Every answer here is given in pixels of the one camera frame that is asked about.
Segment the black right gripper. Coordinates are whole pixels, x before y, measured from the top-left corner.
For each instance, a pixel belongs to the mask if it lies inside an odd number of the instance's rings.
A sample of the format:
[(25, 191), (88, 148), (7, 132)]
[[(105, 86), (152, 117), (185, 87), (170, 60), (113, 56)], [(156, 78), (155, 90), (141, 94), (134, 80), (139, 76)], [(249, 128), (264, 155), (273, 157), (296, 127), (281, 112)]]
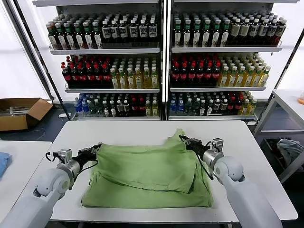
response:
[(179, 138), (184, 142), (186, 150), (194, 151), (199, 157), (209, 150), (209, 146), (203, 145), (199, 139), (189, 138), (185, 135), (179, 135)]

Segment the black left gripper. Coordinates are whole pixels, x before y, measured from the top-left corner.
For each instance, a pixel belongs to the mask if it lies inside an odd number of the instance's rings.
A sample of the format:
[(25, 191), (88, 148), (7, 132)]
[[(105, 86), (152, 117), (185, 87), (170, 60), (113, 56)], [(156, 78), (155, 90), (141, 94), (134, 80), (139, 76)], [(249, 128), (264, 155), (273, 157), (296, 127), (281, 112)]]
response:
[(100, 150), (102, 143), (98, 143), (92, 147), (86, 147), (79, 150), (79, 154), (76, 157), (73, 157), (72, 160), (76, 161), (80, 168), (83, 168), (88, 162), (96, 161), (96, 155)]

